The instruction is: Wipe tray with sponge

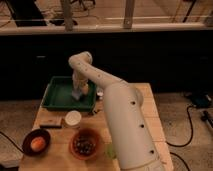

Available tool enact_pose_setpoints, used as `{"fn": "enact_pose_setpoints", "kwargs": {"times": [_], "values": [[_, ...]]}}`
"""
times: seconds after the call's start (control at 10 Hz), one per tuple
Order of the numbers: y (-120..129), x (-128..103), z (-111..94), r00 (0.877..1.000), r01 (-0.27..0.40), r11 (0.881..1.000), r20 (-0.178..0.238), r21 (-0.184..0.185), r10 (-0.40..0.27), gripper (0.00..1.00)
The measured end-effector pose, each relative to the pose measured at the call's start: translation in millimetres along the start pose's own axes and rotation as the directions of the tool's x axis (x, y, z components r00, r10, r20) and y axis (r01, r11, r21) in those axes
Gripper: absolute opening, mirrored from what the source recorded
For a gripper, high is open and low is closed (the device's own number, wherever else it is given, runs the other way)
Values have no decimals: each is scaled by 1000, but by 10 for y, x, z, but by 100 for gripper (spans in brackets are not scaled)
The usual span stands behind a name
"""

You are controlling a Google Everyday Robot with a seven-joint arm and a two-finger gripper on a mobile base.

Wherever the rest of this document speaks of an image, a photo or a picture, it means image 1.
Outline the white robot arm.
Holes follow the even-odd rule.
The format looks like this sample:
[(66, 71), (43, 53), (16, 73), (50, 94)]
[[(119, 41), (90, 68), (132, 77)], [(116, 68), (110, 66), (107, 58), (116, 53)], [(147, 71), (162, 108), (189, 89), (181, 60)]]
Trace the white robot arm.
[(142, 114), (142, 93), (125, 80), (92, 65), (81, 52), (68, 60), (76, 89), (91, 80), (104, 91), (103, 108), (121, 171), (165, 171)]

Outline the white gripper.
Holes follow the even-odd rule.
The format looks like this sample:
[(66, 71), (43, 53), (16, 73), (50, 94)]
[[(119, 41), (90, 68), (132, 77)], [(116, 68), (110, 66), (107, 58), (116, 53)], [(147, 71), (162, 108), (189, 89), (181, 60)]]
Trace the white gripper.
[(85, 78), (84, 76), (80, 75), (77, 72), (74, 72), (72, 75), (72, 80), (73, 80), (73, 86), (75, 90), (80, 90), (81, 88), (88, 84), (88, 79)]

